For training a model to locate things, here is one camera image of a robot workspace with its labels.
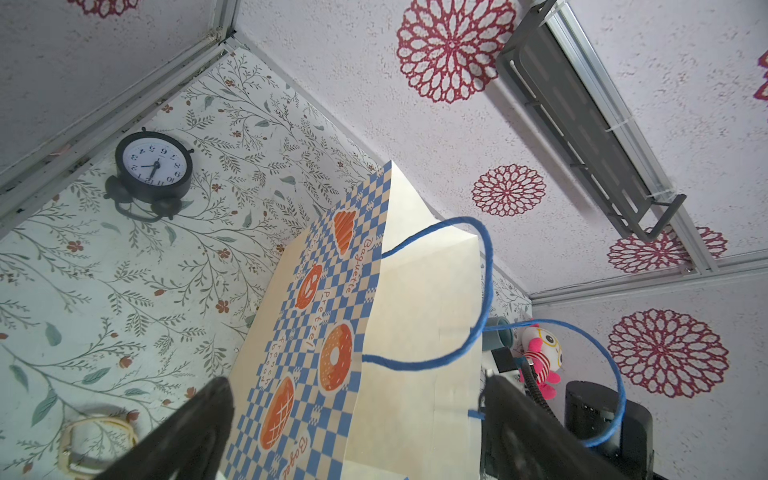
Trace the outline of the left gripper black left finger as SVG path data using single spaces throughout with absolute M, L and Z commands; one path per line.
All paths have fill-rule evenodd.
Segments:
M 97 477 L 214 479 L 234 412 L 229 380 L 216 377 Z

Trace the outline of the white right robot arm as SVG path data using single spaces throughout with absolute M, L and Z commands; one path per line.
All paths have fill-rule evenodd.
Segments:
M 558 418 L 541 392 L 531 391 L 508 348 L 483 355 L 480 395 L 484 479 L 656 479 L 653 420 L 616 391 L 589 381 L 566 385 Z

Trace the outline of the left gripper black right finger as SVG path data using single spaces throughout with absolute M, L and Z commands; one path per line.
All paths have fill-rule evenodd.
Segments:
M 480 472 L 495 479 L 622 479 L 558 420 L 496 375 L 485 381 Z

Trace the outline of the checkered paper bag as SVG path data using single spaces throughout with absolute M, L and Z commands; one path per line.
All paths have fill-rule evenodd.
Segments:
M 488 236 L 388 164 L 283 254 L 230 381 L 227 479 L 477 479 Z

